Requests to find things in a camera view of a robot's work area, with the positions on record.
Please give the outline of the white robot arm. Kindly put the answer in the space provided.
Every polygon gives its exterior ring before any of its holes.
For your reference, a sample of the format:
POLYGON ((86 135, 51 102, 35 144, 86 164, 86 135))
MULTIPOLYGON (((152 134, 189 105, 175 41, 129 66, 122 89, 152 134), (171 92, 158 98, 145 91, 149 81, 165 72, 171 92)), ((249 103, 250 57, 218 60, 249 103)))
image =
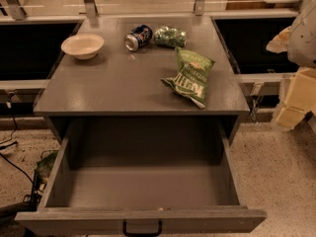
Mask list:
POLYGON ((294 129, 316 104, 316 0, 304 5, 292 25, 270 40, 266 50, 286 52, 288 60, 299 66, 273 116, 277 126, 294 129))

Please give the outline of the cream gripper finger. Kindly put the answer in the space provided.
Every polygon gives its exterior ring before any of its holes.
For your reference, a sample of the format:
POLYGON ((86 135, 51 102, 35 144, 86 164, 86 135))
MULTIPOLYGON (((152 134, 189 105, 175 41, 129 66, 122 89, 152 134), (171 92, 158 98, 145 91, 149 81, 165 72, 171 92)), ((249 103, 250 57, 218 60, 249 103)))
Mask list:
POLYGON ((287 52, 290 27, 279 32, 266 46, 266 50, 273 53, 287 52))
POLYGON ((316 105, 316 69, 300 67, 290 77, 285 98, 280 101, 275 121, 285 129, 295 128, 316 105))

